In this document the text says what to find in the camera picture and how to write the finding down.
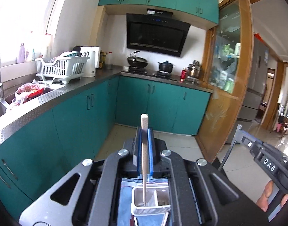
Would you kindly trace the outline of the person's right hand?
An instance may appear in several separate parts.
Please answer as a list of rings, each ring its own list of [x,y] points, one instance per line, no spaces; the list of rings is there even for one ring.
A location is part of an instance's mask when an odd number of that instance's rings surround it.
[[[270,180],[266,184],[261,197],[256,202],[257,206],[260,207],[260,209],[264,212],[266,212],[269,207],[269,198],[273,193],[273,189],[274,189],[274,182]]]

